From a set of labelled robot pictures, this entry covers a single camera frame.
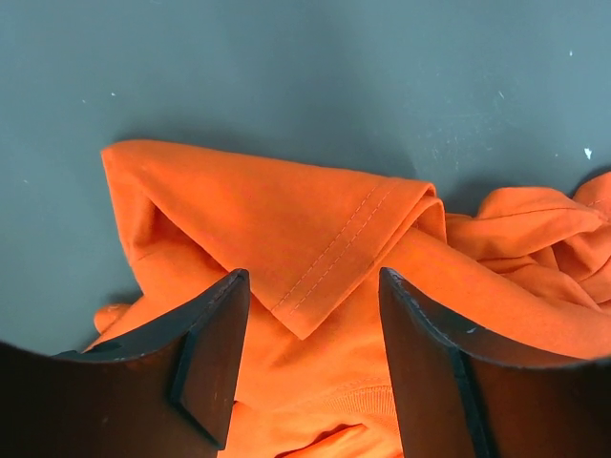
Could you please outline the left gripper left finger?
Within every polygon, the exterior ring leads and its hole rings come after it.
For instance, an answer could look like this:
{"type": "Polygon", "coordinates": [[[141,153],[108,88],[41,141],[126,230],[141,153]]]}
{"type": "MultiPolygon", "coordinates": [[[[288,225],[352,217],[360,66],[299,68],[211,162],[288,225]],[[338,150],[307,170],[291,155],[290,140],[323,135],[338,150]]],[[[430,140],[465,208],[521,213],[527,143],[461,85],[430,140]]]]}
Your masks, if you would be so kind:
{"type": "Polygon", "coordinates": [[[226,446],[250,304],[238,269],[79,353],[1,346],[5,457],[214,457],[226,446]]]}

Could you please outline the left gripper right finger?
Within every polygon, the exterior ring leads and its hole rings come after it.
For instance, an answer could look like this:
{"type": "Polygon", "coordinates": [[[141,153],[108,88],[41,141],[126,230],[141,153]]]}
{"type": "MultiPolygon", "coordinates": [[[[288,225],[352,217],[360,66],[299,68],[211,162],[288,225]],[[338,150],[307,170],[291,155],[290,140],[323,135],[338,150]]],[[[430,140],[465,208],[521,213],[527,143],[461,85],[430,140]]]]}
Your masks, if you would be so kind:
{"type": "Polygon", "coordinates": [[[427,297],[396,271],[379,307],[408,457],[606,457],[610,362],[501,336],[427,297]]]}

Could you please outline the orange t-shirt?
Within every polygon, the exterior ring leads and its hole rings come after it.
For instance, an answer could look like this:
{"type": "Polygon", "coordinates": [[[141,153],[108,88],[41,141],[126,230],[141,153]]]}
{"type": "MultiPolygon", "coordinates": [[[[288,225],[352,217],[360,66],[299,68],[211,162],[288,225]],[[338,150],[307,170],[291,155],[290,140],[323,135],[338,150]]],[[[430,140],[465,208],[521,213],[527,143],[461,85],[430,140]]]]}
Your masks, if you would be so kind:
{"type": "Polygon", "coordinates": [[[153,140],[103,151],[141,288],[101,341],[249,272],[227,457],[398,457],[379,271],[493,331],[577,358],[610,352],[610,177],[572,197],[491,192],[451,214],[431,183],[153,140]]]}

